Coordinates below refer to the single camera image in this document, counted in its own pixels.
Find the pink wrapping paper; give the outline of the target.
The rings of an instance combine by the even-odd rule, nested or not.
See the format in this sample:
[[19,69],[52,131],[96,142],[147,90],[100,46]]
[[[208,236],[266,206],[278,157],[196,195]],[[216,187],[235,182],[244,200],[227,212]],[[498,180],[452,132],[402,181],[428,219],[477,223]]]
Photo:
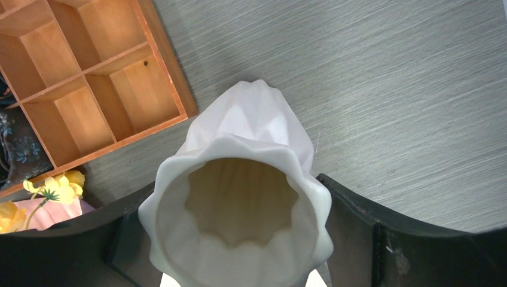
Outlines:
[[[14,202],[20,209],[26,209],[26,222],[32,211],[42,202],[43,198]],[[54,224],[67,221],[95,210],[82,199],[74,198],[71,204],[49,201],[38,209],[32,217],[28,229],[45,230]]]

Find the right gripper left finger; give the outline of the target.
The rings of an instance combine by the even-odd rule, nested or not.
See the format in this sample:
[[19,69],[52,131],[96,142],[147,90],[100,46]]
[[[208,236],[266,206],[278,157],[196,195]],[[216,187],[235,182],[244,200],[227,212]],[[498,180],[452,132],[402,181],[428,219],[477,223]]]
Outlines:
[[1,236],[1,286],[160,286],[138,209],[150,183],[42,231]]

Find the white ribbed ceramic vase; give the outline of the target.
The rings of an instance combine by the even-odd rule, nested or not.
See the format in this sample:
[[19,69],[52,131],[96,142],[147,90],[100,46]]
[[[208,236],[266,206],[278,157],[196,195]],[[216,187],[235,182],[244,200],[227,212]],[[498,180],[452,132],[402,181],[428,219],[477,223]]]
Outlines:
[[304,286],[333,252],[332,199],[282,92],[239,81],[188,128],[139,206],[149,259],[181,286]]

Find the dark rolled cloth bottom-centre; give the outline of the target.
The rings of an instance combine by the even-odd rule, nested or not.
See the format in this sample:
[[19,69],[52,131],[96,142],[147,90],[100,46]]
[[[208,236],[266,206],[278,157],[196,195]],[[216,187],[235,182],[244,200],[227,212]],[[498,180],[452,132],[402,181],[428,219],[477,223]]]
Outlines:
[[53,170],[21,107],[9,107],[14,103],[13,92],[1,76],[1,190]]

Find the yellow flower stem bunch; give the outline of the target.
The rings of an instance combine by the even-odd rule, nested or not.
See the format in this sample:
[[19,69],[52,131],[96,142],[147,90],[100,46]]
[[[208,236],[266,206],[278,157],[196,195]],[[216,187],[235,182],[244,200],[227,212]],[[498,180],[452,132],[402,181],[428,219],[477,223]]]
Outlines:
[[1,234],[31,230],[30,221],[35,212],[49,201],[71,204],[74,198],[83,199],[85,175],[77,170],[70,170],[59,175],[48,177],[44,183],[36,187],[31,181],[25,180],[23,188],[32,197],[43,198],[42,202],[32,211],[26,222],[26,209],[18,208],[13,201],[1,203]]

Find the orange wooden compartment tray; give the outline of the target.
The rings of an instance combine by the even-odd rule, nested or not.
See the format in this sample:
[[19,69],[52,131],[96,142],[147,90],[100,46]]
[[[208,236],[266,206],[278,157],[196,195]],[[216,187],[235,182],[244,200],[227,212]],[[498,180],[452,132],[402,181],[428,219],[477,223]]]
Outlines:
[[198,114],[154,1],[2,1],[1,73],[52,169]]

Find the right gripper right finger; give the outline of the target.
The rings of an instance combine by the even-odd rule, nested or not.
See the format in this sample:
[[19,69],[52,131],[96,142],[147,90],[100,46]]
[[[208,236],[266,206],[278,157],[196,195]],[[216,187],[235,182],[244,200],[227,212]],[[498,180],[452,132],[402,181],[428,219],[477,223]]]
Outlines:
[[325,174],[333,286],[505,286],[506,228],[468,233],[396,212]]

